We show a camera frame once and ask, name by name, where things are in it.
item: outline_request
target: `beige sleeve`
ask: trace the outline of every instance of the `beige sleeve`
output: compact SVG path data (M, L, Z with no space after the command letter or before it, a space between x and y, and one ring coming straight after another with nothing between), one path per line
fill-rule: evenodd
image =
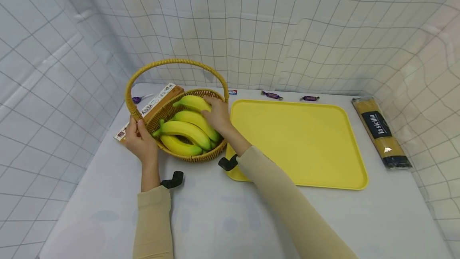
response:
M238 158L238 164L284 222L300 258L357 259L287 174L260 150L252 146Z
M133 259L173 259L169 189L158 186L137 195L139 215Z

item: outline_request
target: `purple candy wrapper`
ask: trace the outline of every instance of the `purple candy wrapper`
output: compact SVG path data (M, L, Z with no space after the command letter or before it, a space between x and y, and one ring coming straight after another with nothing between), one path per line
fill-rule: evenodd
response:
M281 96L279 96L278 94L276 94L276 93L271 93L271 92L262 91L262 92L261 92L261 95L265 95L265 96L267 96L268 98L283 100L283 98L282 98Z
M134 104L138 104L139 102L141 102L142 97L137 97L136 96L136 97L133 97L132 99L133 99Z
M305 100L305 101L318 101L319 96L303 96L300 101Z

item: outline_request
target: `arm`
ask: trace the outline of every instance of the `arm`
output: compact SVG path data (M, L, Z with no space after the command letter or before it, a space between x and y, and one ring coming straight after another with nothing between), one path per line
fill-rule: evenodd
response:
M235 150L240 170L287 227L300 258L357 259L287 174L231 125L228 105L217 98L205 99L212 110L203 111L203 116Z
M160 186L158 173L158 147L144 122L136 123L132 117L127 127L126 147L142 163L141 193L137 195L136 235L133 259L172 259L173 238L169 211L169 190Z

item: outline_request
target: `right hand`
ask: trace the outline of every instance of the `right hand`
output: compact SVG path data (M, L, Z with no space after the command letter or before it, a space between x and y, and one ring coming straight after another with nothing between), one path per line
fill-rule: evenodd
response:
M212 128L220 134L233 127L230 122L229 105L221 99L204 96L203 99L211 104L211 112L203 110L202 115Z

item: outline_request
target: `wicker basket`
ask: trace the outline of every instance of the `wicker basket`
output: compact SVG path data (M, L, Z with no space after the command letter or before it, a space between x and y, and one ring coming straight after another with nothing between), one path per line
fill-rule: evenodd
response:
M219 93L215 92L214 90L210 90L210 89L193 89L193 90L189 90L189 91L187 91L185 93L179 94L175 98L173 98L170 101L168 101L165 105L163 105L154 114L154 116L152 116L152 118L148 122L145 123L145 125L147 127L147 130L150 133L153 133L154 131L158 130L158 128L160 127L160 125L159 125L159 120L160 119L170 120L178 111L181 111L181 110L185 109L182 106L173 107L173 103L179 101L185 95L195 95L195 96L200 96L200 97L203 97L203 96L206 95L206 96L212 96L212 97L220 98L222 101L225 101L227 103L229 101L229 92L228 92L227 83L225 83L225 80L222 77L222 75L220 75L218 72L216 72L214 70L214 68L211 68L211 67L209 67L207 65L204 65L203 63L196 62L196 61L193 61L193 60L188 60L188 59L173 58L173 59L160 60L160 61L153 62L153 63L151 63L149 65L146 65L146 66L142 67L141 69L139 69L131 77L131 79L128 81L128 84L126 86L126 92L125 92L126 105L128 107L128 110L130 111L130 113L133 115L134 119L136 119L136 121L141 119L142 115L139 112L139 110L137 110L136 104L134 104L133 100L131 99L131 87L133 86L134 81L137 79L137 77L139 77L145 71L147 71L147 70L149 70L151 68L155 68L155 67L160 66L160 65L170 64L170 63L191 64L191 65L199 66L199 67L211 72L215 77L217 77L217 79L221 82L222 86L224 87L224 96L222 97L222 95L220 95ZM164 144L161 142L161 140L159 138L155 138L155 140L157 141L158 147L160 147L161 150L165 151L166 153L171 154L172 156L175 156L175 157L177 157L179 159L182 159L182 160L185 160L185 161L188 161L188 162L204 162L204 161L212 160L212 159L216 158L225 149L225 146L227 145L227 141L225 141L225 139L223 139L221 141L221 143L217 147L215 147L213 150L209 151L208 153L204 153L204 154L197 155L197 156L182 156L182 155L172 153L169 149L166 148L166 146L164 146Z

